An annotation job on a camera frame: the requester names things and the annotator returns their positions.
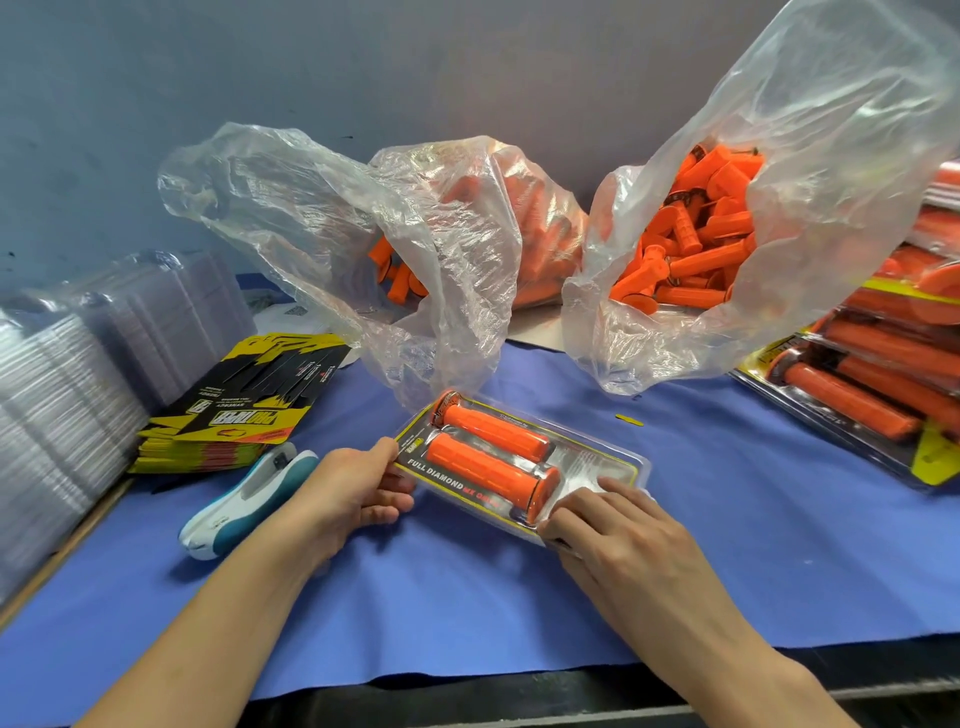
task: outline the blue wall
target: blue wall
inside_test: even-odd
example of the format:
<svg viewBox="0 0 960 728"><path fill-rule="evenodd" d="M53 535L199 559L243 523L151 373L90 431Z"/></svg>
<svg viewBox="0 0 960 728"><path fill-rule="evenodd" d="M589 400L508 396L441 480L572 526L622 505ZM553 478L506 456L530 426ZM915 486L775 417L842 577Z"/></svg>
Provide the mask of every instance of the blue wall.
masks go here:
<svg viewBox="0 0 960 728"><path fill-rule="evenodd" d="M299 127L363 160L487 133L588 202L703 104L781 4L6 0L0 287L147 247L212 246L251 270L156 194L166 153L227 120Z"/></svg>

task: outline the white and teal stapler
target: white and teal stapler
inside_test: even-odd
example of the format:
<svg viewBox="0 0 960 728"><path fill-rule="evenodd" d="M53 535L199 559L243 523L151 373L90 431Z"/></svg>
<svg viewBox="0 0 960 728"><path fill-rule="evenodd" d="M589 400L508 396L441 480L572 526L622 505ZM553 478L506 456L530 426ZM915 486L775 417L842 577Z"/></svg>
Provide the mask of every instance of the white and teal stapler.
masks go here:
<svg viewBox="0 0 960 728"><path fill-rule="evenodd" d="M180 530L180 543L195 559L226 556L313 473L320 458L312 450L297 454L293 443L263 455L236 487L218 497Z"/></svg>

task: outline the stack of packaging cards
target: stack of packaging cards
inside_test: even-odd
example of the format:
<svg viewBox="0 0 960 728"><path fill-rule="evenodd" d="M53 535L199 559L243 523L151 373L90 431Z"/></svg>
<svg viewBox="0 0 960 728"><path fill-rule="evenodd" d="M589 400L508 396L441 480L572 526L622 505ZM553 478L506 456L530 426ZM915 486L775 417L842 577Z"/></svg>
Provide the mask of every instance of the stack of packaging cards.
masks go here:
<svg viewBox="0 0 960 728"><path fill-rule="evenodd" d="M264 446L287 440L348 353L333 334L245 339L151 418L131 473L248 467Z"/></svg>

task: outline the black table edge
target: black table edge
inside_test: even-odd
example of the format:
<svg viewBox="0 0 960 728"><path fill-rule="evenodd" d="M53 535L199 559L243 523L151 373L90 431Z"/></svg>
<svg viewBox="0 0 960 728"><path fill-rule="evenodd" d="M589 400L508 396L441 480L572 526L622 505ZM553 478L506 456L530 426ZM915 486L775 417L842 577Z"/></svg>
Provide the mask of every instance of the black table edge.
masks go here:
<svg viewBox="0 0 960 728"><path fill-rule="evenodd" d="M960 691L960 635L783 650L839 701ZM240 726L519 728L658 725L690 708L643 665L435 678L392 675L367 685L303 690L252 702Z"/></svg>

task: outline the blue cloth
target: blue cloth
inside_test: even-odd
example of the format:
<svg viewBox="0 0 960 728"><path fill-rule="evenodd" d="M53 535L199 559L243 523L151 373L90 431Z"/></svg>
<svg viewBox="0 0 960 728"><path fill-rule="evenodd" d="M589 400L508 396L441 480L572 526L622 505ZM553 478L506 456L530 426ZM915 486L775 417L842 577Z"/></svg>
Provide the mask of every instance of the blue cloth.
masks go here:
<svg viewBox="0 0 960 728"><path fill-rule="evenodd" d="M960 631L956 491L911 490L728 377L613 398L565 355L508 345L487 392L650 458L650 490L772 643ZM318 454L368 447L406 419L358 364L294 440ZM0 726L73 722L130 667L215 566L188 559L178 530L239 476L119 503L0 635ZM307 586L254 697L633 659L552 552L426 496Z"/></svg>

